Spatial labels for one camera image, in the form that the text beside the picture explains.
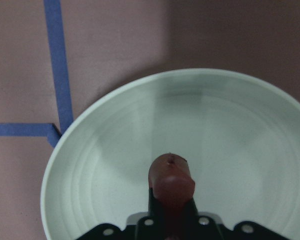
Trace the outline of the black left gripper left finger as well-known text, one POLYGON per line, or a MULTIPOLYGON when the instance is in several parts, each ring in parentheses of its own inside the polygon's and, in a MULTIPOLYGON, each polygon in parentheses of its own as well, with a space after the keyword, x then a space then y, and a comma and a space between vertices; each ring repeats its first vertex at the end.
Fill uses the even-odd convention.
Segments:
POLYGON ((153 189, 148 190, 148 216, 157 220, 161 225, 165 223, 165 211, 161 202, 155 198, 153 189))

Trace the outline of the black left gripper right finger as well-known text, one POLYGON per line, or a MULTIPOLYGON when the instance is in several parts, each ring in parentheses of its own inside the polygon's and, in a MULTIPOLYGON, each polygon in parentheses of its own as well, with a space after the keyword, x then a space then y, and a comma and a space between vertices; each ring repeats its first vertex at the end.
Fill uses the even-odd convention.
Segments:
POLYGON ((184 217, 187 220, 194 219, 199 215, 194 198, 192 197, 184 206, 184 217))

